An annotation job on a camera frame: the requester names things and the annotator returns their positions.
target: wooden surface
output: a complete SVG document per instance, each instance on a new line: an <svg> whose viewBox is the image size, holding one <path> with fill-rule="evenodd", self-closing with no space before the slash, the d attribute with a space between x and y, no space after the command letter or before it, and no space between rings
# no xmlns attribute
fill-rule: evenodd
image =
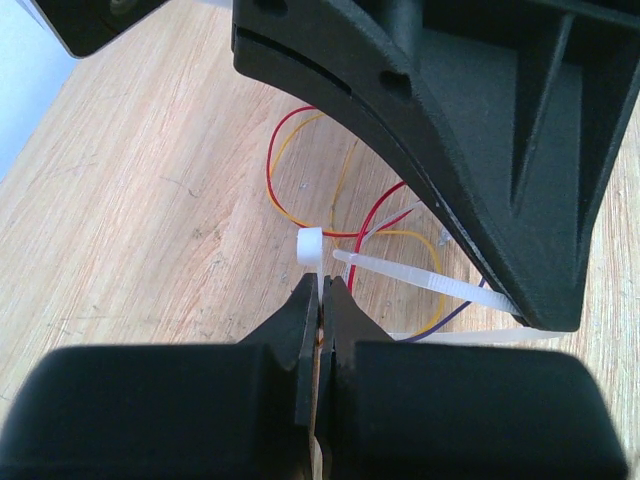
<svg viewBox="0 0 640 480"><path fill-rule="evenodd" d="M238 75L229 12L187 0L80 63L0 185L0 421L55 347L232 342L284 301L304 270L263 170L271 130L300 105ZM639 126L636 114L593 235L583 326L535 344L588 365L630 459L640 447ZM326 226L353 141L327 118L305 129L276 173L283 203ZM360 144L338 226L358 227L395 180ZM381 215L412 198L397 194ZM428 212L405 226L433 242L441 228ZM447 275L479 279L456 245L439 251ZM433 265L410 238L374 239L367 252ZM416 329L435 308L434 295L368 274L356 299L393 331ZM456 304L447 300L447 311ZM453 328L513 324L474 306Z"/></svg>

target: black plastic bracket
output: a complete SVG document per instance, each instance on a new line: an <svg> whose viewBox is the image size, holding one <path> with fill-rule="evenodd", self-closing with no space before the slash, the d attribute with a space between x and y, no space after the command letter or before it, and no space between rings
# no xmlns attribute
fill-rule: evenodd
<svg viewBox="0 0 640 480"><path fill-rule="evenodd" d="M2 428L0 478L310 480L313 434L334 480L626 478L576 359L393 342L342 279L323 311L317 295L305 275L236 345L47 355Z"/></svg>
<svg viewBox="0 0 640 480"><path fill-rule="evenodd" d="M624 0L237 0L235 67L373 148L536 328L579 327L639 88Z"/></svg>

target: white plastic piece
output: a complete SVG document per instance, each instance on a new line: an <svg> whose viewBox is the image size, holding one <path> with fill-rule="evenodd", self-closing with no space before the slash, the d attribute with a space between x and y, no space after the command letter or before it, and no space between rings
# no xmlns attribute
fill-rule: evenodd
<svg viewBox="0 0 640 480"><path fill-rule="evenodd" d="M298 230L297 245L298 263L307 267L315 267L318 277L318 300L322 305L324 292L324 273L322 269L322 228L301 228Z"/></svg>
<svg viewBox="0 0 640 480"><path fill-rule="evenodd" d="M457 297L465 301L495 308L496 310L511 313L512 315L520 314L518 309L502 293L486 290L482 287L445 277L435 272L403 265L401 263L390 262L389 260L383 260L381 258L349 253L343 250L334 250L333 257L341 262L351 263L357 267L380 273L420 288L444 293L451 297Z"/></svg>
<svg viewBox="0 0 640 480"><path fill-rule="evenodd" d="M496 343L524 342L527 340L547 340L561 338L569 332L545 332L529 327L505 328L476 332L443 332L433 333L421 340L420 343L441 343L447 345L492 345ZM409 338L408 333L390 333L394 340Z"/></svg>
<svg viewBox="0 0 640 480"><path fill-rule="evenodd" d="M421 206L424 206L422 202L412 203L408 207L403 208L402 210L394 213L393 215L385 218L384 220L376 224L376 226L374 226L371 230L369 230L369 232L362 239L362 246L364 246L364 244L367 243L371 237L373 237L376 233L378 233L378 231L382 230L382 227L384 227L386 224L393 222L396 218L401 217L402 215L404 215L407 212L410 212L411 210L420 208ZM343 278L349 278L350 272L351 272L351 264L347 263L347 267L345 268Z"/></svg>
<svg viewBox="0 0 640 480"><path fill-rule="evenodd" d="M444 247L452 239L453 239L453 237L449 233L449 230L447 230L446 228L442 227L442 230L440 230L440 238L438 239L438 246L439 247Z"/></svg>

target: wire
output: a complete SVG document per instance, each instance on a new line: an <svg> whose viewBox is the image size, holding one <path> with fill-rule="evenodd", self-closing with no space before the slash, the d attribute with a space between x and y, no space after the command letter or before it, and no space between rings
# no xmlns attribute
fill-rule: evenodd
<svg viewBox="0 0 640 480"><path fill-rule="evenodd" d="M301 107L298 108L296 110L293 110L292 112L289 112L287 115L285 115L282 120L280 120L280 122L278 123L278 125L276 126L276 128L274 129L272 135L271 135L271 140L269 142L269 149L267 152L267 165L266 165L266 175L267 175L267 195L269 197L269 200L271 201L271 203L273 204L273 206L276 208L276 210L278 210L278 212L280 212L282 215L284 215L286 218L288 218L291 222L295 223L297 226L301 227L301 228L308 228L311 227L313 225L308 224L306 222L303 222L302 220L300 220L299 218L294 217L293 215L290 215L289 212L287 212L282 205L280 204L280 202L278 201L278 198L275 195L275 192L273 190L273 185L272 185L272 181L271 181L271 176L273 174L273 171L275 169L275 166L277 166L277 164L280 162L280 158L282 157L282 154L284 153L286 147L289 145L289 143L291 143L291 141L293 140L293 138L295 137L295 135L302 129L304 128L305 125L307 125L308 123L316 120L317 118L320 118L322 115L324 114L318 114L308 120L306 120L305 122L303 122L302 124L298 125L290 134L289 136L285 139L285 141L282 143L282 146L280 147L280 150L278 151L278 156L276 157L276 159L273 161L274 166L271 165L271 158L272 158L272 154L273 154L273 146L275 144L275 139L276 136L278 135L278 132L280 131L280 129L282 128L282 126L285 124L285 122L291 118L292 116L301 113L301 112L305 112L305 111L309 111L309 110L316 110L315 107L312 106L306 106L306 107ZM392 223L389 223L388 225L384 226L384 229L387 229L389 227L391 227L392 225L394 225L395 223L399 222L400 220L402 220L403 217L397 218L395 219ZM324 230L322 231L323 235L327 236L327 237L334 237L334 238L356 238L358 236L358 232L336 232L333 230Z"/></svg>
<svg viewBox="0 0 640 480"><path fill-rule="evenodd" d="M393 187L391 187L389 190L384 192L384 194L378 199L378 201L376 201L376 203L371 208L371 211L369 211L369 214L367 215L367 218L365 219L364 223L362 224L362 228L360 229L360 232L358 233L358 236L356 239L356 246L353 250L354 253L360 253L360 248L362 248L362 241L364 240L364 236L367 234L367 228L369 227L369 224L371 223L373 216L376 214L380 206L384 203L384 201L387 198L389 198L393 194L393 192L395 192L396 190L399 190L405 185L406 185L405 182L396 183ZM356 267L354 265L351 267L351 271L349 272L349 279L347 281L347 289L351 293L353 293L353 280L355 278L355 274L356 274Z"/></svg>
<svg viewBox="0 0 640 480"><path fill-rule="evenodd" d="M422 244L425 247L427 247L427 249L429 250L429 253L431 254L431 257L433 258L433 263L434 263L436 272L442 275L442 263L440 261L440 256L438 255L438 252L435 249L435 247L433 246L433 244L431 242L429 242L424 236L420 235L419 233L412 232L412 231L409 231L409 230L387 230L387 231L384 231L384 232L378 232L378 230L385 223L389 222L390 220L393 220L394 218L397 218L397 217L401 216L405 212L412 211L413 209L419 207L420 205L422 205L422 202L415 202L412 205L409 205L408 207L405 207L402 210L400 210L399 212L396 212L393 215L391 215L390 217L385 218L384 220L382 220L380 223L378 223L376 226L374 226L369 233L367 233L365 235L365 237L362 239L362 246L364 246L364 244L367 243L367 241L375 233L380 233L382 235L407 235L407 236L413 237L413 238L419 240L420 242L422 242ZM345 269L345 274L344 274L345 278L349 277L350 270L351 270L351 265L347 264L347 267ZM423 329L418 330L417 332L411 334L411 336L420 335L420 334L426 332L427 330L433 328L433 326L436 325L436 323L438 322L438 319L442 316L442 312L444 311L444 303L445 303L445 296L443 294L438 295L438 306L436 308L435 313L429 319L429 321L427 322L427 325Z"/></svg>
<svg viewBox="0 0 640 480"><path fill-rule="evenodd" d="M483 278L482 280L480 280L480 283L478 284L478 286L479 287L484 287L485 283L486 283L486 281ZM451 320L456 318L458 315L460 315L469 305L471 305L471 302L469 302L469 301L460 304L460 306L458 308L456 308L449 315L447 315L442 320L440 320L433 327L427 329L426 331L418 333L416 335L412 335L409 338L405 338L404 340L398 340L398 341L399 342L413 343L413 342L417 342L419 340L422 340L423 338L428 337L432 333L435 333L436 331L440 330L442 327L444 327L447 323L449 323Z"/></svg>
<svg viewBox="0 0 640 480"><path fill-rule="evenodd" d="M340 196L340 192L342 191L342 185L344 184L344 179L347 176L347 170L349 169L349 164L351 163L351 159L353 158L353 152L356 150L356 146L358 145L358 139L353 142L353 145L347 152L347 156L342 163L342 171L340 172L340 178L338 179L338 185L336 185L336 189L333 192L333 198L331 199L331 207L329 209L329 228L331 230L335 230L335 216L336 216L336 203L338 203L338 197ZM331 242L335 248L338 248L338 241L335 237L331 237Z"/></svg>

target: red wire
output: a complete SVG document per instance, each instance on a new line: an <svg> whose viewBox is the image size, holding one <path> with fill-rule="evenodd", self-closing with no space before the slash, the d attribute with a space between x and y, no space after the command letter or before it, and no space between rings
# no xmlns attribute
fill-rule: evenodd
<svg viewBox="0 0 640 480"><path fill-rule="evenodd" d="M367 228L369 227L369 224L371 223L371 220L373 219L373 216L376 214L376 212L378 211L380 206L384 203L384 201L387 198L389 198L391 196L391 194L393 192L395 192L399 188L404 187L405 185L406 185L405 182L396 183L393 187L391 187L389 190L387 190L384 193L384 195L382 195L378 199L378 201L373 205L373 208L369 212L369 215L367 215L367 218L365 219L364 223L362 224L362 228L360 229L360 232L358 233L358 237L356 239L356 246L353 249L354 253L360 253L360 248L362 248L362 242L364 241L364 237L367 234ZM396 221L401 220L404 217L405 217L405 215L399 217L398 219L396 219ZM351 266L351 271L349 272L349 281L347 282L347 288L349 289L349 292L353 292L353 280L354 280L355 276L356 276L356 266L352 265Z"/></svg>
<svg viewBox="0 0 640 480"><path fill-rule="evenodd" d="M273 190L273 185L271 183L271 157L273 156L273 146L276 142L276 137L278 136L278 132L280 132L280 129L283 127L283 125L287 122L287 120L289 120L291 117L293 117L294 115L297 115L298 113L302 113L302 112L307 112L309 110L317 110L316 107L313 107L311 105L307 105L306 107L300 107L300 108L296 108L295 110L289 112L288 114L286 114L282 120L280 120L280 122L278 122L278 125L276 126L276 128L273 130L273 133L271 134L271 140L269 141L269 150L267 151L267 190L269 191L269 196L273 199L273 201L276 203L276 205L278 205L280 208L282 208L284 210L284 207L280 204L280 202L278 201L278 198L276 197L276 194ZM400 217L392 220L391 222L387 223L386 225L384 225L380 230L386 230L387 228L395 225L396 223L398 223L400 220L402 220L404 217L406 217L407 215L409 215L409 213L411 212L407 212L403 215L401 215ZM299 227L305 227L305 225L301 225L297 222L294 222L297 226ZM334 237L334 238L357 238L358 234L357 233L326 233L323 232L324 236L326 237Z"/></svg>

